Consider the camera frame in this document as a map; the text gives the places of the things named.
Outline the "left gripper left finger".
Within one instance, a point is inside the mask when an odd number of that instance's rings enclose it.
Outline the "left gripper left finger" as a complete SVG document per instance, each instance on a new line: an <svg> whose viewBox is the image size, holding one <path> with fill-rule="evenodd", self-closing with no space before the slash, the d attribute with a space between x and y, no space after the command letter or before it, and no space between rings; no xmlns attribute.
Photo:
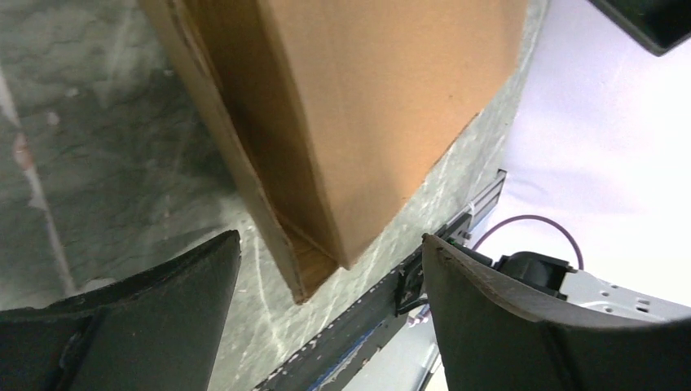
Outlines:
<svg viewBox="0 0 691 391"><path fill-rule="evenodd" d="M207 389L239 268L226 231L106 287L4 310L2 389Z"/></svg>

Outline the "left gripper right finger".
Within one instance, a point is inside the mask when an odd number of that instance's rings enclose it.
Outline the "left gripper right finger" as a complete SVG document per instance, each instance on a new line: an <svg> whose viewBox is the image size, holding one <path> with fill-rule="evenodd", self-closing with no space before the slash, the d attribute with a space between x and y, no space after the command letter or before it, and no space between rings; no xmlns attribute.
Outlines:
<svg viewBox="0 0 691 391"><path fill-rule="evenodd" d="M689 319L650 322L551 297L422 238L451 390L687 390Z"/></svg>

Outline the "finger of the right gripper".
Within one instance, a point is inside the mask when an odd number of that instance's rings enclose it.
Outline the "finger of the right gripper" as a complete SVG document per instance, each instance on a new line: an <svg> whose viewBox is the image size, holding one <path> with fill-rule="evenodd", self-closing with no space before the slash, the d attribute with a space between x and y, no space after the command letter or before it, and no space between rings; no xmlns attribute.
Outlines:
<svg viewBox="0 0 691 391"><path fill-rule="evenodd" d="M690 39L690 0L589 0L650 54L663 56Z"/></svg>

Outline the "brown cardboard box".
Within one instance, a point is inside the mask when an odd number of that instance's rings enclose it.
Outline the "brown cardboard box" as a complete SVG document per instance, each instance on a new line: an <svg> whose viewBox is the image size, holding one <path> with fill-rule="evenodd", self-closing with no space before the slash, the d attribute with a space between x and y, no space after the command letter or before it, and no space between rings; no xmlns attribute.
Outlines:
<svg viewBox="0 0 691 391"><path fill-rule="evenodd" d="M526 1L143 1L297 304L514 74Z"/></svg>

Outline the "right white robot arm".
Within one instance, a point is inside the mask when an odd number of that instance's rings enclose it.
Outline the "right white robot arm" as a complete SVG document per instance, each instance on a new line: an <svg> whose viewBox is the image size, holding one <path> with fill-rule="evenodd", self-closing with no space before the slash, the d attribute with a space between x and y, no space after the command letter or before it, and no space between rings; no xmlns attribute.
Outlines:
<svg viewBox="0 0 691 391"><path fill-rule="evenodd" d="M690 313L690 46L655 57L586 1L554 1L482 246L566 260L570 300L640 319Z"/></svg>

